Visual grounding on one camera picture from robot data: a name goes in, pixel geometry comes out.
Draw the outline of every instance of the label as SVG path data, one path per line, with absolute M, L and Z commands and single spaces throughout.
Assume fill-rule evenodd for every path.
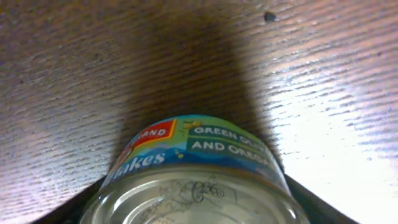
M 208 164 L 246 170 L 290 195 L 269 149 L 258 138 L 223 119 L 178 116 L 149 126 L 124 148 L 102 187 L 141 170 L 173 164 Z

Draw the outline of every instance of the metal lid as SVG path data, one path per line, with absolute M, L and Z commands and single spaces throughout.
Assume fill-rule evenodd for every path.
M 141 172 L 98 193 L 80 223 L 309 223 L 288 195 L 250 173 L 238 174 L 208 166 Z

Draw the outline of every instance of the tin can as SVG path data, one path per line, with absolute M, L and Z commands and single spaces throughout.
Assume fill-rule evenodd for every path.
M 137 134 L 80 223 L 309 222 L 262 141 L 223 119 L 188 115 Z

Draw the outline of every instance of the table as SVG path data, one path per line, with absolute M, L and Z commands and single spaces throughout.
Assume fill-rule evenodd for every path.
M 349 217 L 398 223 L 397 35 L 394 0 L 2 5 L 0 222 L 72 198 L 146 125 L 203 113 Z

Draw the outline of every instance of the brown wood surface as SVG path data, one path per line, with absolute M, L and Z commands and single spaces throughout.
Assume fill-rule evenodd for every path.
M 34 2 L 0 7 L 0 223 L 48 213 L 145 125 L 190 113 L 266 139 L 349 217 L 398 223 L 398 1 Z

